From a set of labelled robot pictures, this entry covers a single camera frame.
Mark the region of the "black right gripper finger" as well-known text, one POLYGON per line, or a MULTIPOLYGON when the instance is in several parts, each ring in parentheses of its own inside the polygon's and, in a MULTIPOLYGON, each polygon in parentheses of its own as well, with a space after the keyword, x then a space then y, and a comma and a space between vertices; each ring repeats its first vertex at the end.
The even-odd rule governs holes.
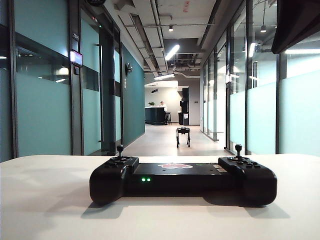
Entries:
POLYGON ((271 51, 279 54, 320 30, 319 0, 279 0, 271 51))

